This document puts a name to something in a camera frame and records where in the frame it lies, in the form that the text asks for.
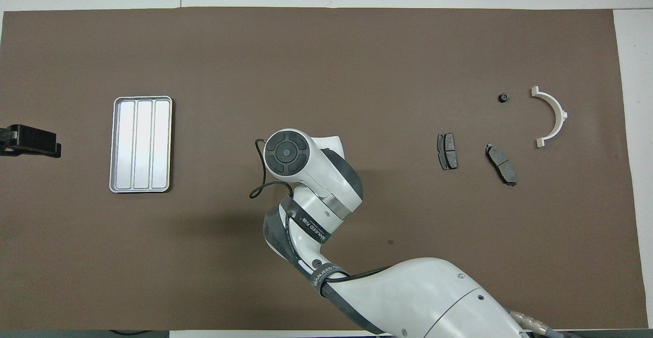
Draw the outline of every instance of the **cable connector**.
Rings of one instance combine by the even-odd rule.
[[[528,315],[520,313],[518,311],[512,311],[509,308],[506,308],[506,312],[519,324],[520,327],[524,329],[532,330],[534,333],[539,335],[547,336],[548,338],[564,338],[564,334],[559,333],[543,322],[533,319]]]

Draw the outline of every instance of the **silver tray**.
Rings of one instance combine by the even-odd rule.
[[[170,187],[172,98],[119,97],[114,102],[109,189],[165,192]]]

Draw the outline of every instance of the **brown mat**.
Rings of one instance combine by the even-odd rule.
[[[268,250],[255,138],[339,135],[365,199],[325,245],[350,273],[442,257],[555,328],[644,328],[611,11],[184,8],[5,13],[1,329],[357,329]],[[547,103],[569,113],[562,131]],[[499,103],[497,95],[511,95]],[[112,103],[175,100],[172,189],[108,189]],[[443,171],[438,133],[459,169]],[[494,143],[518,185],[485,158]]]

